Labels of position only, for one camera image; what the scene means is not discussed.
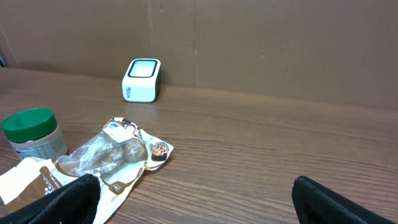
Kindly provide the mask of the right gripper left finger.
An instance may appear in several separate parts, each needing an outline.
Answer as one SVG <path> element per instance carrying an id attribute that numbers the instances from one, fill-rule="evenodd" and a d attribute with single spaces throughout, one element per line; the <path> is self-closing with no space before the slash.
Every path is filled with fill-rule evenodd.
<path id="1" fill-rule="evenodd" d="M 85 174 L 5 217 L 1 224 L 92 224 L 100 200 L 100 182 Z"/>

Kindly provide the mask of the green lid jar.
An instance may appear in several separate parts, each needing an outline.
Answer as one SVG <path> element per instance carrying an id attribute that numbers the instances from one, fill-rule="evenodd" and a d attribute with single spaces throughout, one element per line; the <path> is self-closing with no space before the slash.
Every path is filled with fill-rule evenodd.
<path id="1" fill-rule="evenodd" d="M 1 128 L 21 159 L 54 159 L 68 151 L 58 121 L 48 108 L 20 111 L 6 118 Z"/>

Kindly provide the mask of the beige snack pouch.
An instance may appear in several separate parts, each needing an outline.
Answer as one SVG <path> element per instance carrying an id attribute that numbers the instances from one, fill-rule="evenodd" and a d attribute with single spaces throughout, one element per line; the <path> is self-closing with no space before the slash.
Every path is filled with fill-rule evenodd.
<path id="1" fill-rule="evenodd" d="M 93 223 L 104 223 L 125 201 L 145 170 L 156 170 L 173 146 L 131 121 L 113 118 L 68 156 L 28 157 L 1 176 L 1 198 L 11 213 L 85 174 L 98 178 L 101 192 Z"/>

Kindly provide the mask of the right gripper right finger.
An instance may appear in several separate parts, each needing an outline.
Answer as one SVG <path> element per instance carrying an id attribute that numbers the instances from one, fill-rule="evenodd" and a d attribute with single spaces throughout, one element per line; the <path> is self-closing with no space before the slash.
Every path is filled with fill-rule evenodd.
<path id="1" fill-rule="evenodd" d="M 294 180 L 292 201 L 300 224 L 394 224 L 306 176 Z"/>

